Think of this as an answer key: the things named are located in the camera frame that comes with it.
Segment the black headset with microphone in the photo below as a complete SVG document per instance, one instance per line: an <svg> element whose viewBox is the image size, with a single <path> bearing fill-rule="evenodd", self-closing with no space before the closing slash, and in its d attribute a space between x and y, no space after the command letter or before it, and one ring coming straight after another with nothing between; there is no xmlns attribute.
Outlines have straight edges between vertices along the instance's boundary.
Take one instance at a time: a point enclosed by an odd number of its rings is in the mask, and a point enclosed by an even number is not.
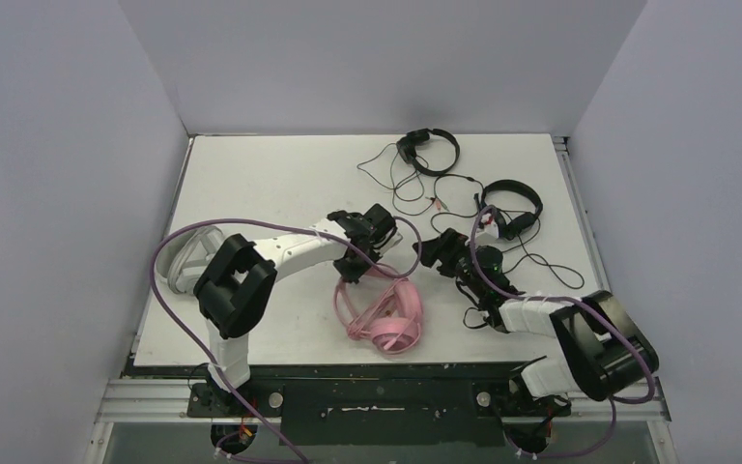
<svg viewBox="0 0 742 464"><path fill-rule="evenodd" d="M472 186L470 213L460 213L450 208L440 195L440 184L444 181L459 180ZM480 181L470 175L456 173L443 174L431 185L431 197L439 204L439 210L431 217L430 224L438 230L439 218L473 219L475 214L487 206L495 211L486 219L496 227L497 239L504 243L499 250L502 254L514 253L516 259L503 272L506 276L520 265L531 263L547 269L553 278L565 288L580 290L586 279L577 269L551 261L543 254L529 248L542 231L544 203L539 193L526 183L500 179L490 183Z"/></svg>

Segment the pink headset with cable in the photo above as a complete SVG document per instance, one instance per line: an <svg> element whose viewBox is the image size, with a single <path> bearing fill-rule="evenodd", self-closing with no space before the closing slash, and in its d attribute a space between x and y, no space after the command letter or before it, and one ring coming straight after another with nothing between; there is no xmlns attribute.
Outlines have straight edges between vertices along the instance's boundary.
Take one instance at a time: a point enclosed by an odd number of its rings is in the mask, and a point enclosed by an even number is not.
<svg viewBox="0 0 742 464"><path fill-rule="evenodd" d="M390 277L377 269L366 273L386 280L387 287L365 309L358 309L350 298L348 282L337 280L332 307L351 340L368 340L387 356L410 351L423 334L424 308L417 287L407 277Z"/></svg>

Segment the white grey gaming headset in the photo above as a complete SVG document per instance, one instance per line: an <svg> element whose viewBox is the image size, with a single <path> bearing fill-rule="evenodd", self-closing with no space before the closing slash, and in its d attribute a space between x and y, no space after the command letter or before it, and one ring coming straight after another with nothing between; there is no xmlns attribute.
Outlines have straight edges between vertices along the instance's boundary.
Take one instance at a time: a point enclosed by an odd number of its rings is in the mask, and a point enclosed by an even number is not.
<svg viewBox="0 0 742 464"><path fill-rule="evenodd" d="M174 294L191 293L223 241L222 230L214 225L176 237L157 254L157 278Z"/></svg>

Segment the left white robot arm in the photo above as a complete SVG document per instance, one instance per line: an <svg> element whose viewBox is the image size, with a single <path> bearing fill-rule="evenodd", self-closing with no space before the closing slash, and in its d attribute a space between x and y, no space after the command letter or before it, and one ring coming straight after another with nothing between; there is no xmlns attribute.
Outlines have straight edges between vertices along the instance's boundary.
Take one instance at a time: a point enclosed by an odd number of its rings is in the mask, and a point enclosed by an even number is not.
<svg viewBox="0 0 742 464"><path fill-rule="evenodd" d="M307 229L270 239L226 238L192 289L210 334L213 404L228 416L248 407L248 334L265 315L277 282L331 262L340 277L356 283L401 240L394 217L379 204L364 214L332 212Z"/></svg>

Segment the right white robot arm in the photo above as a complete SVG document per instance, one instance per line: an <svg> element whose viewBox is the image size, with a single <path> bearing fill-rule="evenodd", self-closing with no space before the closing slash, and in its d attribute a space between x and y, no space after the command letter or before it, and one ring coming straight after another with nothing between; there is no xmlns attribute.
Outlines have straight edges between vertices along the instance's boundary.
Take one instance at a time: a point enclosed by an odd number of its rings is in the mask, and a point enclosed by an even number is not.
<svg viewBox="0 0 742 464"><path fill-rule="evenodd" d="M656 393L659 359L651 343L607 290L579 299L520 292L502 268L502 253L449 228L413 245L419 262L454 280L484 316L505 334L555 340L561 354L531 361L508 387L510 405L530 414L547 396L580 392L595 401L643 404Z"/></svg>

